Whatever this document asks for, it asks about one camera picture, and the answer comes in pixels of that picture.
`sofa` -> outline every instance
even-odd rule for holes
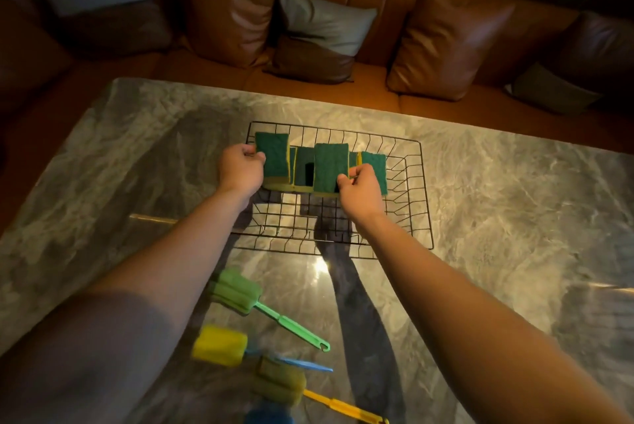
[[[47,26],[38,0],[12,0],[25,15]],[[513,99],[503,90],[577,17],[578,11],[529,0],[513,0],[515,10],[458,102],[398,95],[385,85],[408,13],[416,0],[329,0],[377,8],[369,34],[356,56],[352,82],[320,85],[280,78],[262,66],[235,68],[202,59],[183,37],[182,0],[159,0],[174,28],[168,51],[116,59],[75,59],[70,69],[40,88],[24,105],[4,116],[4,169],[0,228],[15,217],[47,163],[99,93],[115,78],[142,77],[232,88],[270,95],[333,102],[387,112],[471,124],[574,144],[634,153],[633,119],[596,108],[578,116],[554,115]],[[271,26],[271,54],[279,27]]]

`forearm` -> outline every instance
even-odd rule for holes
[[[549,337],[385,216],[360,225],[448,383],[478,420],[625,423]]]
[[[0,361],[0,415],[122,420],[173,352],[242,204],[210,197],[47,316]]]

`black wire rack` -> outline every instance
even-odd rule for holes
[[[291,146],[348,143],[351,152],[385,154],[385,213],[427,248],[434,248],[422,149],[416,140],[309,125],[251,122],[248,144],[255,142],[257,131],[288,133]],[[337,198],[261,188],[240,214],[233,233],[240,236],[234,245],[237,248],[319,255],[320,243],[334,242],[349,246],[351,257],[376,258]]]

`hand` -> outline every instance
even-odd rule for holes
[[[263,152],[256,154],[256,147],[237,144],[223,150],[218,163],[220,174],[218,192],[236,194],[248,204],[249,198],[256,193],[264,179]]]
[[[350,169],[350,177],[341,173],[337,177],[339,199],[345,214],[357,225],[372,215],[385,215],[385,203],[381,197],[372,165],[364,163]]]

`marble table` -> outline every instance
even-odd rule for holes
[[[115,80],[84,115],[0,240],[0,352],[61,300],[169,226],[216,185],[215,162],[255,120],[319,124],[422,144],[435,249],[539,329],[634,413],[634,156],[407,115],[243,91]],[[263,300],[332,345],[312,348],[270,319],[202,297],[130,423],[241,422],[249,365],[192,361],[203,322],[335,369],[308,388],[392,424],[470,422],[376,260],[234,248]],[[297,423],[350,420],[304,400]]]

